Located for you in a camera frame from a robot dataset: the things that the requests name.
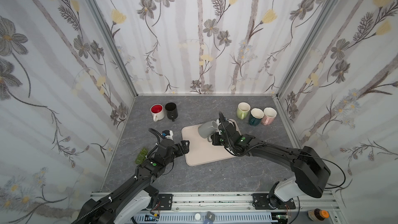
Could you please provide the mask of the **grey mug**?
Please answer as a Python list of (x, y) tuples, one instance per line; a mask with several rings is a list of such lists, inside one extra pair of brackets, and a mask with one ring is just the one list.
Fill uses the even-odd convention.
[(212, 142), (212, 136), (218, 131), (218, 125), (216, 121), (209, 121), (201, 124), (198, 127), (198, 134), (201, 138), (207, 139), (208, 142)]

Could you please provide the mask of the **light green mug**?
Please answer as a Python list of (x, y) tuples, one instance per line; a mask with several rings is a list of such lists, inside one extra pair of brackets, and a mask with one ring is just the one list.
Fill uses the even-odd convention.
[(251, 106), (246, 102), (240, 102), (237, 106), (237, 118), (243, 120), (245, 119), (248, 114), (250, 113)]

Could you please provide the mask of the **dark green mug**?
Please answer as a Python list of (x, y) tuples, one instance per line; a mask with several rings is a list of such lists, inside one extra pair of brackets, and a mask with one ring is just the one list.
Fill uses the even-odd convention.
[(249, 116), (249, 120), (248, 120), (248, 124), (250, 126), (257, 126), (261, 123), (262, 119), (264, 118), (264, 112), (263, 110), (259, 109), (259, 108), (253, 108), (250, 111), (250, 116)]

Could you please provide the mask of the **black mug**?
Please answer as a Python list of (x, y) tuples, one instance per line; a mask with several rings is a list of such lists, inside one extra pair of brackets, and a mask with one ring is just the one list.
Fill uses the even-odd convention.
[(172, 122), (175, 122), (175, 120), (178, 118), (177, 105), (173, 102), (167, 103), (165, 105), (165, 110), (168, 119), (170, 119)]

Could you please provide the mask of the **white mug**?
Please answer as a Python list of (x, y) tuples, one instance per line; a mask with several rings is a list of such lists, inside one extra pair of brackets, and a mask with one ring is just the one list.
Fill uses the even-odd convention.
[(160, 121), (165, 117), (165, 110), (161, 104), (155, 104), (151, 107), (150, 112), (154, 122)]

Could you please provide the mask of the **pink mug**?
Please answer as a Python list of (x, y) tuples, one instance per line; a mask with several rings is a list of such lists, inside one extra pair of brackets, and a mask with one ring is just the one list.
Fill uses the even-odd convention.
[(263, 125), (270, 125), (277, 116), (277, 111), (271, 107), (266, 107), (263, 113), (264, 117), (261, 120)]

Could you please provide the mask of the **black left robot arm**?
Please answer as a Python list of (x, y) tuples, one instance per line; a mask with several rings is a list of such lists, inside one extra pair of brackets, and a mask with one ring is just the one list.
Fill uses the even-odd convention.
[(99, 200), (88, 200), (81, 208), (74, 224), (125, 224), (138, 212), (158, 204), (158, 190), (151, 184), (165, 174), (166, 167), (175, 158), (189, 152), (190, 142), (175, 143), (172, 131), (161, 134), (148, 129), (156, 138), (155, 147), (138, 165), (134, 175), (113, 192)]

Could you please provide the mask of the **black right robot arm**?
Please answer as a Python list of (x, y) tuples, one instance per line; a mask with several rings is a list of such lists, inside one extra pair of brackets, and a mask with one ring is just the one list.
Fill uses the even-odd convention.
[(215, 146), (223, 146), (235, 157), (259, 157), (281, 165), (293, 172), (293, 177), (276, 182), (264, 199), (254, 199), (254, 205), (267, 209), (284, 209), (299, 196), (320, 199), (331, 176), (327, 159), (313, 148), (289, 148), (272, 144), (252, 135), (240, 134), (237, 124), (227, 120), (222, 112), (218, 132), (211, 135)]

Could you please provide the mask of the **beige plastic tray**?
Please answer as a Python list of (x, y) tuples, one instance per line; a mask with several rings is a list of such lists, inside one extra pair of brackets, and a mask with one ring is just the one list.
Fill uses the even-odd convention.
[(182, 139), (190, 142), (189, 152), (185, 154), (187, 165), (194, 167), (233, 158), (223, 146), (214, 146), (209, 139), (202, 138), (198, 132), (200, 126), (192, 125), (181, 130)]

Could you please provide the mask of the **green small block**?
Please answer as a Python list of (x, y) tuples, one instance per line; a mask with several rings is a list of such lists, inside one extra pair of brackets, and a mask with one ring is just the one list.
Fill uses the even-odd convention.
[(143, 147), (135, 159), (135, 163), (141, 165), (147, 158), (148, 149)]

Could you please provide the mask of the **orange capped button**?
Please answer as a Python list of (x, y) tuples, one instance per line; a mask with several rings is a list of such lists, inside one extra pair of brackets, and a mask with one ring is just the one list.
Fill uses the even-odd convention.
[(310, 220), (314, 222), (321, 222), (330, 218), (328, 211), (319, 208), (311, 209), (307, 212), (307, 214)]

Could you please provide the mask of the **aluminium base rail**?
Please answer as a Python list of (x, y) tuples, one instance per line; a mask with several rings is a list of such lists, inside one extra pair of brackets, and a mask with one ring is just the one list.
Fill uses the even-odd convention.
[[(126, 224), (342, 224), (340, 208), (329, 191), (320, 199), (309, 196), (294, 198), (284, 209), (267, 209), (254, 205), (271, 190), (258, 188), (248, 179), (205, 180), (209, 190), (186, 189), (181, 192), (158, 190), (158, 204), (138, 212)], [(93, 200), (109, 193), (94, 193)], [(330, 218), (314, 222), (307, 212), (323, 209)]]

